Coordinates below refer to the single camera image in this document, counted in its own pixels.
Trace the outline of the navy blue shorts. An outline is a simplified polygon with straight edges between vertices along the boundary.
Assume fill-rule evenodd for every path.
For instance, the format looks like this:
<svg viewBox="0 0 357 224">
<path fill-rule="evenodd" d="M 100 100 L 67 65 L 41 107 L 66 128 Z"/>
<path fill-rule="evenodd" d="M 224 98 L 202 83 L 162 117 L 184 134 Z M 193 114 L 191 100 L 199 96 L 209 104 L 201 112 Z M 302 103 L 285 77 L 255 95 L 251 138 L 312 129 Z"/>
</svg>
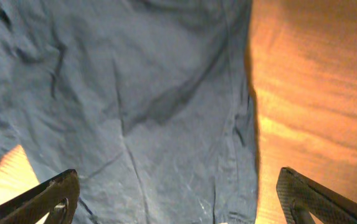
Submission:
<svg viewBox="0 0 357 224">
<path fill-rule="evenodd" d="M 252 2 L 0 1 L 0 158 L 75 169 L 75 223 L 253 223 Z"/>
</svg>

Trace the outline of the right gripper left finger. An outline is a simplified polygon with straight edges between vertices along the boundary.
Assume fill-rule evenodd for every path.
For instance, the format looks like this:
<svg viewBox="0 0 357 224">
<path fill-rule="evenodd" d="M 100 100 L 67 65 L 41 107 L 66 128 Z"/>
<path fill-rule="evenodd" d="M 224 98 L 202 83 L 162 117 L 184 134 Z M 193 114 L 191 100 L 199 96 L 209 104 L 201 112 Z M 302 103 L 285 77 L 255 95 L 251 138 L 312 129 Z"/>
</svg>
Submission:
<svg viewBox="0 0 357 224">
<path fill-rule="evenodd" d="M 0 224 L 71 224 L 80 195 L 76 170 L 68 169 L 0 205 Z"/>
</svg>

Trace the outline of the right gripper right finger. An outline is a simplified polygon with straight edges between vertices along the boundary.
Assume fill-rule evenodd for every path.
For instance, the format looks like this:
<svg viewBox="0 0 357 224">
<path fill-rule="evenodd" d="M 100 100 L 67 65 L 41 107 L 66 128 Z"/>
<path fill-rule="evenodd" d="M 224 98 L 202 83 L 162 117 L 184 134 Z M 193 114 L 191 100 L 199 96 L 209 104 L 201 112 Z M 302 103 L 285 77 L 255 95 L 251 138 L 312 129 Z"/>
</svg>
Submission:
<svg viewBox="0 0 357 224">
<path fill-rule="evenodd" d="M 324 187 L 296 170 L 283 167 L 276 185 L 278 199 L 289 224 L 357 224 L 357 203 Z"/>
</svg>

